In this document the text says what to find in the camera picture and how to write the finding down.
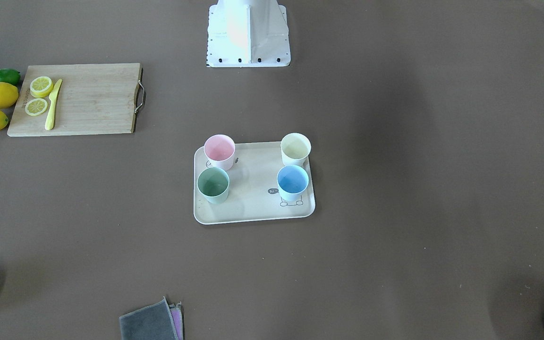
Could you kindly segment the cream plastic cup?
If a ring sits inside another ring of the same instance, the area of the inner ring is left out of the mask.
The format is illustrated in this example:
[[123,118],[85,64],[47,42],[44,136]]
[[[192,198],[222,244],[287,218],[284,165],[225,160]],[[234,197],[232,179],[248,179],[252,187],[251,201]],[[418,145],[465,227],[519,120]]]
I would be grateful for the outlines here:
[[280,142],[281,161],[284,166],[304,167],[312,146],[308,137],[301,133],[289,133]]

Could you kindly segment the blue plastic cup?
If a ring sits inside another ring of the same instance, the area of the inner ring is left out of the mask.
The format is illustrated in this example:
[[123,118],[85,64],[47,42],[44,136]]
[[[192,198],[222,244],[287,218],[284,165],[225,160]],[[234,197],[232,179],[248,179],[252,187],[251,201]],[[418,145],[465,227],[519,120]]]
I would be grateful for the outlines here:
[[309,185],[309,181],[308,172],[296,164],[283,166],[277,174],[279,194],[287,202],[300,200],[301,195]]

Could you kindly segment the pink plastic cup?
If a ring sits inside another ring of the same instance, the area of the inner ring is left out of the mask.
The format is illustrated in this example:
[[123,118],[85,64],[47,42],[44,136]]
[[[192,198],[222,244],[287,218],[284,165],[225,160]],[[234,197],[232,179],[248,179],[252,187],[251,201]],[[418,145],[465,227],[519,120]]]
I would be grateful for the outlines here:
[[216,134],[207,138],[204,153],[210,167],[229,170],[235,163],[236,145],[234,140],[225,134]]

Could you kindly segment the green plastic cup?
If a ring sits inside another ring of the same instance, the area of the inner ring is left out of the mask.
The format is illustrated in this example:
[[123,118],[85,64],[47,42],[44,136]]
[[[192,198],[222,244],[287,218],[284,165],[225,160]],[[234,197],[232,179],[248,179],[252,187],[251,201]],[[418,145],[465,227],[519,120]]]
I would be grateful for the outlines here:
[[210,203],[221,204],[229,195],[230,177],[226,170],[211,167],[199,174],[196,182],[198,192]]

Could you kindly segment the cream rabbit tray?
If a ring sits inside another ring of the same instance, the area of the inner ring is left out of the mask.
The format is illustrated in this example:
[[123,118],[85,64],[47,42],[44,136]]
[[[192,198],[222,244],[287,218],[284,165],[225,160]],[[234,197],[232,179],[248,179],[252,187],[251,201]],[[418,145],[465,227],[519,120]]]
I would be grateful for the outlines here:
[[220,204],[208,202],[194,184],[194,217],[205,225],[227,222],[304,218],[315,211],[313,183],[296,201],[280,196],[276,177],[283,167],[281,143],[236,144],[235,164],[229,170],[229,196]]

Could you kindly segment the grey folded cloth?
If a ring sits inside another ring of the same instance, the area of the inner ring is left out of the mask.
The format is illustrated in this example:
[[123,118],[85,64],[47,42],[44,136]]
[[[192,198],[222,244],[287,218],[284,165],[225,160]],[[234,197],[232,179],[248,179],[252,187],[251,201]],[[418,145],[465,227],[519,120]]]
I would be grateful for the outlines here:
[[119,317],[123,340],[184,340],[183,304],[166,298]]

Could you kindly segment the wooden cutting board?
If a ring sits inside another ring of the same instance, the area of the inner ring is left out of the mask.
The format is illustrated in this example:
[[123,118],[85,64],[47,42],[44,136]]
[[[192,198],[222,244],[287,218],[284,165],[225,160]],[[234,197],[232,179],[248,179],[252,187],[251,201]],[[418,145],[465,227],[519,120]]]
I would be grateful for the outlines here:
[[[145,96],[142,64],[30,65],[7,127],[9,137],[130,134]],[[30,116],[30,83],[39,76],[62,79],[54,125],[44,125],[47,114]]]

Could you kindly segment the yellow plastic knife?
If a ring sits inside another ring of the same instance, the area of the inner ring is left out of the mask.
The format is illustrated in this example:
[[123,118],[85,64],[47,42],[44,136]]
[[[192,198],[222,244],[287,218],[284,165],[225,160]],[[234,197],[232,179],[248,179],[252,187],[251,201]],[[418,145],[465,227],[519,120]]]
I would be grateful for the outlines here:
[[44,124],[45,130],[52,130],[54,128],[56,104],[58,101],[59,90],[62,86],[62,82],[62,79],[58,79],[58,81],[54,84],[52,91],[48,95],[48,98],[50,100],[50,106],[48,108],[47,118]]

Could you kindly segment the lemon half slice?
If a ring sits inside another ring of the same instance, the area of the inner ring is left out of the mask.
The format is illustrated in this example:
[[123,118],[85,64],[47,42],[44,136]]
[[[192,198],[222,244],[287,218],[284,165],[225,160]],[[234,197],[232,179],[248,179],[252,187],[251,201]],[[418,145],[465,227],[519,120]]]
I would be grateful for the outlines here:
[[48,102],[43,98],[35,98],[26,103],[25,113],[29,116],[39,116],[48,110]]
[[53,87],[54,82],[50,77],[39,76],[32,80],[29,91],[34,98],[44,98],[52,92]]

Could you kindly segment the green lime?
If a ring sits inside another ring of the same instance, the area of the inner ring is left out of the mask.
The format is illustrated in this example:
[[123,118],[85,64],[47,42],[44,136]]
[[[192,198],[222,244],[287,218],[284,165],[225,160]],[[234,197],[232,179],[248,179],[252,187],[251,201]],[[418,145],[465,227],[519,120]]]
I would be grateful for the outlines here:
[[21,73],[13,68],[0,69],[0,82],[17,86],[21,80]]

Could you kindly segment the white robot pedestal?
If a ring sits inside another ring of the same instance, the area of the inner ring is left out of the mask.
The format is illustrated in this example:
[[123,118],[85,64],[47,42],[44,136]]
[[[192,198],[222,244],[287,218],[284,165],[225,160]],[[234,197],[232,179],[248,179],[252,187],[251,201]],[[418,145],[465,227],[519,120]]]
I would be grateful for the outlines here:
[[219,0],[209,7],[207,33],[208,67],[270,68],[291,63],[287,9],[276,0]]

